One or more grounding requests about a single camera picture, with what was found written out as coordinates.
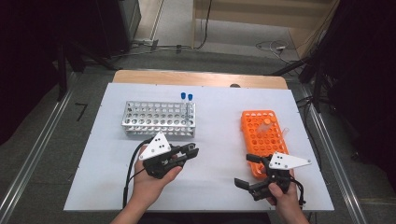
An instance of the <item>test tube rack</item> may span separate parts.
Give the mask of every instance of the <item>test tube rack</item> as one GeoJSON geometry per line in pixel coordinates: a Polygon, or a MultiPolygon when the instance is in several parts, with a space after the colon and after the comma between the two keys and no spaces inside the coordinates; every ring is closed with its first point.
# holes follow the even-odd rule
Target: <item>test tube rack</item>
{"type": "Polygon", "coordinates": [[[131,135],[195,136],[195,103],[127,101],[122,118],[131,135]]]}
{"type": "MultiPolygon", "coordinates": [[[[274,155],[275,152],[289,154],[274,111],[243,111],[241,130],[244,133],[247,153],[261,157],[274,155]]],[[[262,164],[254,162],[250,162],[249,164],[251,172],[255,177],[266,177],[266,174],[262,173],[262,164]]]]}

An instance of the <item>tabletop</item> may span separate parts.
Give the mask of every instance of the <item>tabletop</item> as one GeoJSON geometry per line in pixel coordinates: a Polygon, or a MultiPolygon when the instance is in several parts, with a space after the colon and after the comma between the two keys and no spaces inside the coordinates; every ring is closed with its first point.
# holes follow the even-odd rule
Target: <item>tabletop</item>
{"type": "Polygon", "coordinates": [[[174,146],[193,142],[200,151],[164,189],[149,211],[262,212],[275,209],[255,202],[233,179],[258,180],[246,162],[240,130],[241,114],[272,109],[278,124],[289,128],[284,137],[290,155],[312,164],[294,170],[304,185],[306,211],[332,211],[332,201],[315,160],[294,98],[282,77],[175,71],[119,71],[109,83],[84,149],[65,211],[120,210],[125,176],[134,149],[142,142],[126,134],[121,120],[126,101],[174,102],[181,92],[193,93],[196,131],[193,138],[170,141],[174,146]],[[241,88],[230,88],[238,84],[241,88]]]}

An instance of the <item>human hand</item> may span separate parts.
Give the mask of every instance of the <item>human hand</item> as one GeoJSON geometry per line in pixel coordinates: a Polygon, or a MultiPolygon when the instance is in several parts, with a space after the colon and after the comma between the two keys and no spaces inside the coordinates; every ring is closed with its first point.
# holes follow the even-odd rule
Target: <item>human hand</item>
{"type": "MultiPolygon", "coordinates": [[[[146,146],[143,146],[140,149],[139,155],[145,149],[146,146]]],[[[137,174],[137,172],[140,172],[143,169],[143,162],[141,160],[137,160],[134,165],[134,173],[137,174]]],[[[131,200],[138,201],[149,208],[160,197],[163,188],[173,181],[181,170],[182,167],[177,166],[170,170],[162,179],[149,176],[146,171],[141,172],[134,177],[134,191],[132,193],[131,200]]]]}
{"type": "Polygon", "coordinates": [[[290,183],[287,193],[283,193],[282,189],[276,183],[271,183],[268,189],[274,195],[277,202],[275,204],[272,198],[268,198],[267,201],[271,205],[276,206],[277,214],[285,223],[308,223],[298,202],[297,186],[295,183],[290,183]]]}
{"type": "MultiPolygon", "coordinates": [[[[145,149],[146,147],[141,147],[139,155],[145,149]]],[[[146,210],[160,197],[163,188],[174,180],[182,169],[180,166],[177,166],[170,170],[162,179],[156,179],[149,176],[143,168],[143,162],[137,160],[134,164],[134,173],[141,173],[134,177],[132,197],[125,208],[111,222],[112,224],[137,223],[146,210]]]]}

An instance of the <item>silver test tube rack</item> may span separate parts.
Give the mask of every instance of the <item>silver test tube rack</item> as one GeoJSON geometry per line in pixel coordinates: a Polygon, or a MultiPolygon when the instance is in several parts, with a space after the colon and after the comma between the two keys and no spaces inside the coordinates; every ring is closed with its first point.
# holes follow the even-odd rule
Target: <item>silver test tube rack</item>
{"type": "Polygon", "coordinates": [[[127,101],[122,126],[131,135],[195,136],[195,104],[127,101]]]}

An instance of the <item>black cable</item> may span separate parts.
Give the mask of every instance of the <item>black cable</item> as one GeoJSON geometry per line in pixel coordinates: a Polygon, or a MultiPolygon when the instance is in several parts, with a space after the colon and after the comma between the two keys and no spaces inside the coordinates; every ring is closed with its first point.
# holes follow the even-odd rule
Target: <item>black cable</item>
{"type": "MultiPolygon", "coordinates": [[[[336,6],[336,5],[337,5],[337,4],[332,5],[332,9],[330,9],[329,14],[327,14],[326,19],[325,19],[324,22],[320,25],[320,27],[318,28],[318,31],[321,30],[321,28],[323,28],[323,26],[328,22],[328,19],[329,19],[330,15],[332,15],[332,11],[335,9],[335,6],[336,6]]],[[[312,39],[312,37],[314,37],[314,35],[315,35],[315,34],[309,36],[309,38],[308,38],[307,40],[305,40],[305,42],[304,42],[302,45],[300,45],[299,47],[297,47],[296,49],[299,49],[301,46],[307,44],[307,43],[309,42],[309,40],[312,39]]]]}
{"type": "Polygon", "coordinates": [[[138,174],[142,173],[142,172],[145,171],[145,170],[146,170],[146,168],[143,168],[143,169],[141,169],[140,171],[138,171],[136,174],[134,174],[133,176],[131,176],[131,178],[129,178],[129,182],[131,182],[131,180],[132,180],[135,176],[137,176],[138,174]]]}
{"type": "Polygon", "coordinates": [[[318,157],[318,167],[319,167],[319,170],[321,171],[321,169],[322,169],[322,166],[321,166],[322,162],[321,162],[320,152],[319,152],[319,150],[318,150],[318,145],[317,145],[317,142],[316,142],[315,139],[314,139],[314,135],[313,135],[313,134],[311,133],[311,131],[309,130],[309,128],[308,128],[308,123],[307,123],[308,112],[309,112],[310,106],[311,106],[311,104],[312,104],[312,96],[311,96],[311,97],[305,97],[305,98],[308,98],[308,102],[304,105],[304,113],[303,113],[303,116],[304,116],[304,127],[305,127],[306,131],[308,132],[309,137],[310,137],[311,140],[312,140],[312,143],[314,144],[314,148],[315,148],[315,151],[317,152],[317,157],[318,157]]]}
{"type": "Polygon", "coordinates": [[[303,205],[305,204],[305,201],[304,201],[304,186],[299,181],[294,179],[294,177],[291,177],[290,181],[295,183],[297,185],[298,190],[300,191],[300,199],[298,200],[298,204],[303,209],[303,205]]]}
{"type": "MultiPolygon", "coordinates": [[[[210,15],[210,10],[212,8],[212,1],[213,0],[210,0],[210,2],[209,2],[209,8],[207,9],[207,14],[206,14],[205,37],[204,37],[203,42],[201,43],[201,45],[198,48],[192,48],[190,46],[185,46],[185,45],[158,45],[155,47],[162,48],[162,49],[201,49],[207,40],[207,25],[209,24],[209,15],[210,15]]],[[[153,47],[151,45],[145,45],[145,44],[141,44],[141,45],[146,46],[146,47],[153,47]]]]}
{"type": "MultiPolygon", "coordinates": [[[[294,68],[293,71],[297,74],[297,76],[299,76],[300,73],[298,73],[298,72],[296,71],[296,69],[297,69],[297,68],[294,68]]],[[[291,72],[288,72],[288,74],[289,74],[289,76],[291,76],[291,77],[295,77],[295,75],[292,75],[291,72]]]]}
{"type": "MultiPolygon", "coordinates": [[[[259,50],[262,50],[262,51],[271,51],[273,54],[275,54],[275,56],[276,56],[279,60],[281,60],[282,62],[286,63],[286,64],[285,64],[285,67],[287,67],[287,66],[288,66],[289,64],[291,64],[291,63],[299,62],[299,61],[286,61],[286,60],[284,60],[283,58],[281,58],[280,55],[281,55],[282,52],[284,51],[283,49],[276,49],[276,50],[279,51],[279,53],[276,53],[275,51],[273,51],[271,45],[268,47],[269,49],[263,49],[263,48],[262,48],[262,44],[264,44],[264,43],[271,43],[271,44],[272,44],[272,43],[276,43],[276,44],[278,44],[279,46],[285,46],[285,47],[286,47],[285,49],[288,49],[288,48],[287,48],[287,46],[289,45],[288,41],[286,41],[286,40],[262,41],[262,42],[256,44],[256,49],[259,49],[259,50]]],[[[300,75],[295,69],[293,69],[293,71],[297,74],[297,76],[300,75]]]]}
{"type": "MultiPolygon", "coordinates": [[[[114,65],[114,63],[118,62],[121,59],[122,56],[115,56],[115,58],[113,57],[113,59],[110,60],[106,60],[104,59],[106,62],[110,63],[111,65],[114,65]]],[[[97,65],[99,64],[98,62],[94,61],[94,60],[87,60],[87,61],[83,61],[86,65],[90,66],[90,65],[97,65]]]]}
{"type": "Polygon", "coordinates": [[[134,155],[132,155],[131,161],[129,162],[129,168],[128,168],[128,175],[126,176],[126,181],[125,181],[125,187],[124,187],[124,191],[123,191],[123,200],[122,200],[122,208],[124,208],[126,206],[126,203],[128,201],[128,186],[129,186],[129,182],[131,182],[132,178],[134,178],[134,176],[140,174],[143,170],[137,172],[135,175],[133,175],[132,177],[129,177],[131,175],[132,172],[132,167],[134,166],[134,158],[137,155],[137,152],[139,151],[139,149],[145,145],[151,142],[151,140],[154,137],[151,137],[150,139],[147,139],[145,141],[143,141],[142,143],[139,144],[139,146],[137,146],[137,148],[134,150],[134,155]]]}
{"type": "Polygon", "coordinates": [[[303,99],[297,100],[297,101],[296,101],[296,104],[300,103],[301,101],[308,101],[308,100],[310,100],[310,99],[312,99],[312,96],[304,97],[303,99]]]}
{"type": "Polygon", "coordinates": [[[313,212],[310,212],[308,214],[308,217],[306,218],[308,220],[309,223],[311,223],[311,217],[312,217],[313,212]]]}
{"type": "Polygon", "coordinates": [[[207,39],[207,24],[209,23],[209,15],[210,15],[210,9],[212,8],[212,0],[210,0],[209,2],[209,8],[207,9],[207,14],[206,14],[206,23],[205,23],[205,37],[204,37],[204,41],[201,43],[201,45],[198,48],[194,48],[194,49],[201,49],[207,39]]]}

